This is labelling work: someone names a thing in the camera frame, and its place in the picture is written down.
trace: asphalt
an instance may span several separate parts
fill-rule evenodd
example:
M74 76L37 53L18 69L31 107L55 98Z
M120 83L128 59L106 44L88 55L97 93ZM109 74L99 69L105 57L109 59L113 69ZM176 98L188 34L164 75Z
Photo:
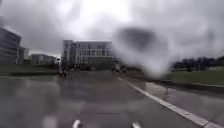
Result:
M0 127L198 128L145 97L116 74L79 72L60 77L0 78Z

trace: wet road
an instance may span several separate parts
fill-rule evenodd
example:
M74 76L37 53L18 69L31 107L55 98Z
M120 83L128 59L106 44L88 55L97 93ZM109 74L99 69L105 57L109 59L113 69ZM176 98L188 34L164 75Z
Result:
M175 106L194 113L206 120L224 126L224 95L195 90L166 88L158 84L146 83L127 78L130 82Z
M140 94L111 72L58 77L0 78L1 128L196 128Z

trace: building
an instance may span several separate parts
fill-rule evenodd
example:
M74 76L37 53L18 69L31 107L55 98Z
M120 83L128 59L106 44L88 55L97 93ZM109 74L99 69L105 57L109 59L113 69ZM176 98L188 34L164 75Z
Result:
M54 64L56 58L53 56L48 56L45 54L32 54L31 55L31 64L34 66L46 66Z
M111 42L63 41L62 64L74 67L105 67L112 65Z
M15 64L21 37L5 28L0 28L0 63Z
M29 50L27 48L19 47L17 56L17 64L23 64L25 60L28 60Z

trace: sky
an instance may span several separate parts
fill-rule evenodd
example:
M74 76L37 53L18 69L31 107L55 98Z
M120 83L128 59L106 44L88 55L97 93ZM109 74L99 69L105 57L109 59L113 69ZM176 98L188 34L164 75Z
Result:
M184 58L224 55L223 5L223 0L2 0L0 20L32 52L59 56L64 39L111 40L124 62L161 76Z

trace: overcast sky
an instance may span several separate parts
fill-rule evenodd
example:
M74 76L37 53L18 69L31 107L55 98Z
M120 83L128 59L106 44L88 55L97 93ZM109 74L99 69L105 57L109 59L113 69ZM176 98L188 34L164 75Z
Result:
M223 5L223 0L3 0L0 15L32 51L59 55L63 39L113 40L130 60L166 55L168 60L156 63L170 63L224 54ZM133 51L122 45L127 41L117 35L133 27L156 35L153 50L130 55Z

